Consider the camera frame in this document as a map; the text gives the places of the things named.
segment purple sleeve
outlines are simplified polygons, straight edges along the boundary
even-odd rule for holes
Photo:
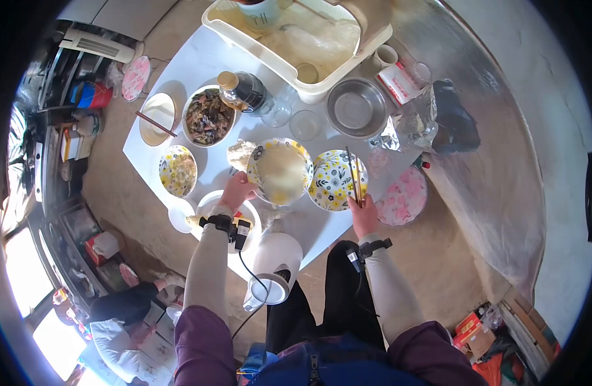
[[[388,356],[393,367],[433,386],[488,386],[468,358],[450,344],[448,332],[438,322],[425,322],[399,335]]]
[[[225,322],[202,306],[186,308],[175,329],[176,386],[235,385],[231,334]]]

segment white shirt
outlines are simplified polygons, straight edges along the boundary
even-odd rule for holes
[[[106,365],[125,382],[133,382],[133,378],[141,376],[145,368],[146,353],[130,350],[131,337],[123,327],[124,321],[109,319],[103,322],[90,323],[92,339],[99,355]]]

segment person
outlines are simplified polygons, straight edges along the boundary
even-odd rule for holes
[[[244,172],[232,176],[211,215],[233,216],[256,186]],[[349,199],[360,244],[379,240],[377,210]],[[233,344],[225,306],[227,233],[206,224],[190,262],[184,311],[175,328],[176,385],[233,385]],[[254,385],[487,385],[454,348],[446,329],[425,321],[408,282],[386,249],[366,259],[362,279],[347,258],[357,245],[337,243],[329,253],[324,320],[315,325],[296,282],[287,300],[267,306],[266,350],[279,360],[261,368]],[[384,338],[389,344],[385,350]]]
[[[88,320],[96,349],[105,364],[127,383],[151,378],[146,366],[149,357],[139,347],[155,327],[146,328],[143,320],[152,300],[168,285],[184,287],[184,278],[173,274],[152,283],[141,282],[99,297],[90,306]]]

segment soy sauce bottle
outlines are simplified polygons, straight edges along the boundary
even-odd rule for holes
[[[260,107],[272,99],[266,86],[252,73],[223,71],[217,81],[223,102],[253,117],[259,117]]]

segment hand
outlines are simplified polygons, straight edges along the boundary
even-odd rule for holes
[[[218,205],[227,206],[235,214],[245,200],[255,198],[255,188],[257,185],[249,182],[245,172],[238,172],[227,181]]]
[[[364,196],[362,207],[358,207],[356,200],[350,196],[347,196],[347,204],[350,205],[352,210],[354,232],[356,232],[359,239],[377,232],[377,207],[369,194]]]

